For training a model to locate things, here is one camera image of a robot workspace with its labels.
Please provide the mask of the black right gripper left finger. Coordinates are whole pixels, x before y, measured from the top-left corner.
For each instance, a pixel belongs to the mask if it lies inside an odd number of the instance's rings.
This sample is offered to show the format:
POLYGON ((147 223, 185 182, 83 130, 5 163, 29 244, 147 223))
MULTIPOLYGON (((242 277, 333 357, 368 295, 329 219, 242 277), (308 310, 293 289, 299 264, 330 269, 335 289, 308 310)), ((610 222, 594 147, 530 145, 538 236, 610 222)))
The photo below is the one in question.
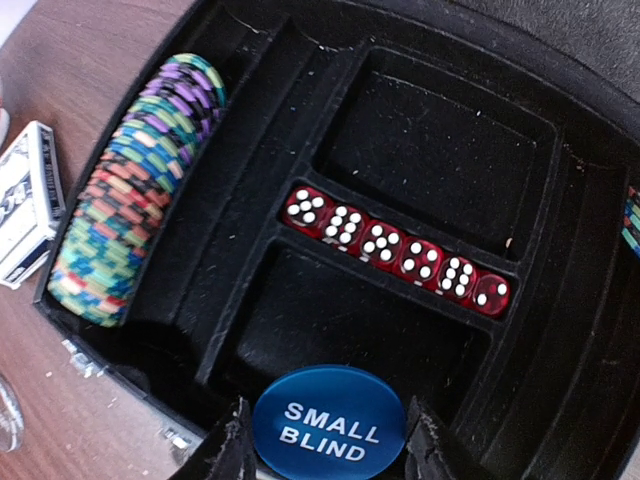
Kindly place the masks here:
POLYGON ((175 480, 256 479, 249 402, 238 397, 208 436, 174 474, 175 480))

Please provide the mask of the blue small blind button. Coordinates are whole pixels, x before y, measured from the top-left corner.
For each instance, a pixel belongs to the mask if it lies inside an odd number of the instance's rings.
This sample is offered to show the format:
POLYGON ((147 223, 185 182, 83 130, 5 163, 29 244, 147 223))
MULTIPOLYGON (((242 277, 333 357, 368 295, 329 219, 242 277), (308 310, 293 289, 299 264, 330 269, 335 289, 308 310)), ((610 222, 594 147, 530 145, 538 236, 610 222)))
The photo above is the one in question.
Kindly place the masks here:
POLYGON ((288 479, 371 479, 402 452, 407 415, 380 378, 321 365, 274 381, 253 408, 252 430, 261 459, 288 479))

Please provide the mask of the blue white playing card box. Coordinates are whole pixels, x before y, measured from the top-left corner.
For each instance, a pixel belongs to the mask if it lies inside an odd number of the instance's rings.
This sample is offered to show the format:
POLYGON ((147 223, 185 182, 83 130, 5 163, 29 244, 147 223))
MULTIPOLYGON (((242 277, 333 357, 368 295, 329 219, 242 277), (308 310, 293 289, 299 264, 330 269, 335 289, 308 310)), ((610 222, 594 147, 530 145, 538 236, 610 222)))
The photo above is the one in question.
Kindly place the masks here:
POLYGON ((1 156, 1 284, 12 290, 47 260, 66 204, 54 131, 33 120, 1 156))

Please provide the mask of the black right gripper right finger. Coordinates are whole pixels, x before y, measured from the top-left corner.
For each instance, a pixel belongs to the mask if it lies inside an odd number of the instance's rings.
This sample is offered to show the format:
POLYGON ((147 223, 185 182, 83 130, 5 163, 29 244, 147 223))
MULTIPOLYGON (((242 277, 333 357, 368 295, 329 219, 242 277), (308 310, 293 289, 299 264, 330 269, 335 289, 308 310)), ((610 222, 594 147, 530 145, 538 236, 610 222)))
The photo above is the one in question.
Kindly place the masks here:
POLYGON ((404 478, 413 480, 494 479, 422 400, 408 409, 404 478))

